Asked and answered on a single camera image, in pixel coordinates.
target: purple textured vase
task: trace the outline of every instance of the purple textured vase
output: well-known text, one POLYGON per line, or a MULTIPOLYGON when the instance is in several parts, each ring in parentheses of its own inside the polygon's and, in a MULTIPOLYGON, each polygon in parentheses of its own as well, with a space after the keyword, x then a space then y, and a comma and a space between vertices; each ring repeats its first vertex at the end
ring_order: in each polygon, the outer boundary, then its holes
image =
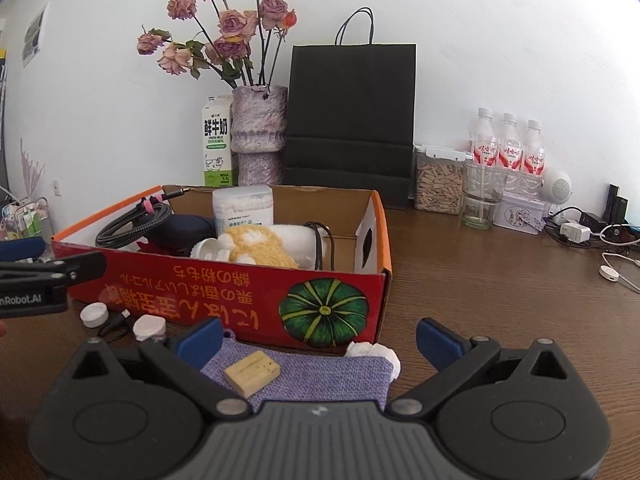
POLYGON ((281 184, 279 151, 287 129, 287 88, 241 86, 233 91, 231 150, 239 153, 240 186, 281 184))

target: paper bag handle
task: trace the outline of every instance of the paper bag handle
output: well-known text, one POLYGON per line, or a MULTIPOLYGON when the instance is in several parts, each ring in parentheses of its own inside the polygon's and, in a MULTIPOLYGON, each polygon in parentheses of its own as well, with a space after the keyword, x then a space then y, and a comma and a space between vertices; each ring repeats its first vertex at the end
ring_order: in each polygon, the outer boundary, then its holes
POLYGON ((347 31, 347 25, 349 25, 349 22, 351 21, 351 19, 359 12, 366 13, 369 16, 369 19, 371 20, 371 28, 369 29, 369 44, 373 43, 373 10, 371 10, 370 7, 361 7, 358 10, 356 10, 351 16, 349 16, 347 21, 342 24, 340 29, 338 29, 338 34, 336 34, 335 36, 334 45, 337 46, 342 44, 344 33, 347 31))

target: fresh milk carton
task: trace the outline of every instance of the fresh milk carton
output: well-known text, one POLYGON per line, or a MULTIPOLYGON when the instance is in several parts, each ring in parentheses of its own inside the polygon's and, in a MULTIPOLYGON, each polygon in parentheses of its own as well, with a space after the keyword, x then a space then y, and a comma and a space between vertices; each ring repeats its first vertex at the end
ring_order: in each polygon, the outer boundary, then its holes
POLYGON ((235 186, 238 157, 231 153, 231 103, 233 96, 210 97, 202 109, 204 133, 204 184, 208 187, 235 186))

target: cardboard box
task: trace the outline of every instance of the cardboard box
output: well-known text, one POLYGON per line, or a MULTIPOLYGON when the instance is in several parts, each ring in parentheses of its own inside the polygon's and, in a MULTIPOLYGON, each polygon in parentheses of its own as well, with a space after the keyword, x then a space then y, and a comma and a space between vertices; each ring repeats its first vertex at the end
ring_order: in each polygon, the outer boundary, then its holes
MULTIPOLYGON (((165 191, 176 188, 164 186, 165 191)), ((58 233, 53 238, 56 256, 96 250, 95 236, 104 225, 161 189, 147 189, 58 233)), ((171 200, 171 206, 176 213, 212 217, 211 194, 209 188, 192 189, 171 200)), ((186 325, 219 317, 238 339, 258 344, 331 351, 351 340, 375 342, 391 280, 378 193, 274 186, 273 199, 276 224, 319 221, 331 229, 334 272, 100 249, 107 258, 105 275, 72 287, 70 294, 79 301, 103 301, 114 310, 127 308, 136 316, 155 314, 186 325)), ((329 268, 329 254, 324 268, 329 268)))
POLYGON ((204 185, 235 186, 238 183, 238 156, 231 152, 232 95, 210 97, 202 109, 204 185))

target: pumpkin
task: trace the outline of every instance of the pumpkin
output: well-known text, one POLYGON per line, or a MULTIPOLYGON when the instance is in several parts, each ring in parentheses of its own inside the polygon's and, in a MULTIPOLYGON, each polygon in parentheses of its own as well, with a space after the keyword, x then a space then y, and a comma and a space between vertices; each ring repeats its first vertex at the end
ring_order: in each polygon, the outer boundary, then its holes
POLYGON ((364 330, 369 302, 353 285, 318 278, 292 286, 278 311, 289 335, 327 348, 346 345, 364 330))

